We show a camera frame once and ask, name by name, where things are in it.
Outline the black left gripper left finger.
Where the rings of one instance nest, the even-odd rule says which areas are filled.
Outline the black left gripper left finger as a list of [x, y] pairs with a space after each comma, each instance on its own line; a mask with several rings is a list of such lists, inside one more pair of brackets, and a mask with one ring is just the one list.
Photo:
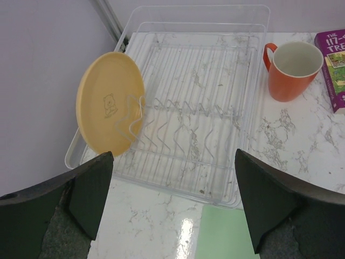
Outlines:
[[111, 183], [114, 157], [1, 196], [1, 258], [87, 258]]

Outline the tan plate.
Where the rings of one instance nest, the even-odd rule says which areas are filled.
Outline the tan plate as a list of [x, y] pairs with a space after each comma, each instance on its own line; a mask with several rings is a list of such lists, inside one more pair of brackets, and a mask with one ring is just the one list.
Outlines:
[[77, 91], [79, 131], [97, 154], [119, 156], [136, 141], [145, 106], [141, 72], [128, 55], [109, 52], [85, 71]]

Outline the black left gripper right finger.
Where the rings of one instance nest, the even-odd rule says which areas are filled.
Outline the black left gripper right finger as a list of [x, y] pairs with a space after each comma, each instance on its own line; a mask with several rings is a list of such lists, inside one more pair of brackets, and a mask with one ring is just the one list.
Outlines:
[[344, 258], [344, 195], [275, 169], [241, 149], [235, 170], [255, 254]]

